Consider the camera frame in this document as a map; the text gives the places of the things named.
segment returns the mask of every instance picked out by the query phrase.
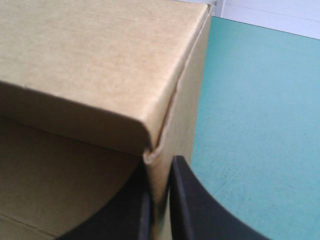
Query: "cardboard flap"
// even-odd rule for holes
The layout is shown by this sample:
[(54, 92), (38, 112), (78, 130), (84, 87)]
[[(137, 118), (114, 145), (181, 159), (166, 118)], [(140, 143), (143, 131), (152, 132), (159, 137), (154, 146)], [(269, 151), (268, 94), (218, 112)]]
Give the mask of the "cardboard flap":
[(1, 1), (0, 115), (141, 156), (158, 144), (207, 11), (171, 0)]

